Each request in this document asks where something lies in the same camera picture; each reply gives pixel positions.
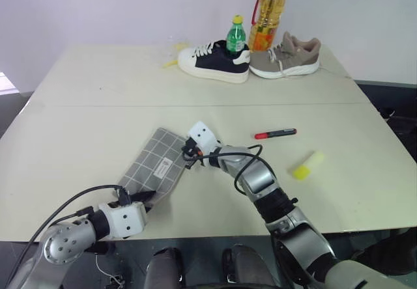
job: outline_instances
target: beige sneaker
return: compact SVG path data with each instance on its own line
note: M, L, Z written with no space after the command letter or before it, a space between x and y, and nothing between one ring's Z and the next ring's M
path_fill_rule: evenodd
M311 74L319 68L320 46L316 38L301 42L285 32L281 45L251 53L249 68L265 79Z

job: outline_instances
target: shoe sole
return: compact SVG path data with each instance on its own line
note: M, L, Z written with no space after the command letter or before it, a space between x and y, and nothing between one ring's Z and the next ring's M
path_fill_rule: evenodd
M249 69L256 74L257 76L263 77L264 79L279 79L285 76L303 76L306 74L312 74L317 71L320 66L320 62L316 61L313 64L306 64L304 66L294 66L292 68L285 69L284 71L279 72L269 72L258 70L252 66L249 66Z
M232 73L211 69L189 68L187 66L181 65L179 65L179 67L181 68L181 70L192 76L202 77L204 79L216 79L218 81L225 81L233 84L243 83L249 78L249 69L247 69L243 73Z

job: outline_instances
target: gray checkered cloth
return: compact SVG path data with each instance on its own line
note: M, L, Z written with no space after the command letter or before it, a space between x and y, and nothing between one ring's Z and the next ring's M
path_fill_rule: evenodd
M178 182L186 164L181 155L184 145L185 138L158 128L119 185L130 194L155 190L155 196L146 203L152 207Z

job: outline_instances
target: red marker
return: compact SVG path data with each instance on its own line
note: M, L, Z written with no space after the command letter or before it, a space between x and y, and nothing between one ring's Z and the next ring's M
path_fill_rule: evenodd
M268 131L266 133L256 134L255 139L266 139L266 138L271 138L271 137L294 135L296 133L297 133L297 130L295 128L287 128L286 130Z

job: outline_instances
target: white table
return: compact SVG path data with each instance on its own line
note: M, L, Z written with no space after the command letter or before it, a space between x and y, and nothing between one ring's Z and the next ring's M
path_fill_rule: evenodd
M417 224L415 162L353 80L333 73L338 65L326 48L323 65L332 73L320 70L279 81L251 76L243 85L194 79L176 67L149 68L152 77L145 77L145 63L142 78L133 77L136 61L126 58L145 61L148 50L152 48L74 48L53 68L0 140L0 225L8 227L0 232L0 240L28 240L74 193L116 183L156 128L185 135L198 120L231 145L252 145L252 135L260 131L297 128L295 136L263 141L263 157L321 232ZM106 65L109 58L111 67ZM91 62L90 70L84 61ZM97 72L100 62L103 71ZM118 72L124 77L115 77ZM95 87L100 80L106 84L102 88L116 89L119 79L126 91ZM151 99L158 89L162 95ZM265 99L252 90L261 91ZM229 93L228 100L223 92ZM324 152L325 161L308 179L294 180L288 170L313 150ZM64 213L113 199L110 190L97 191ZM149 212L145 231L133 238L267 233L253 204L234 190L230 176L195 166Z

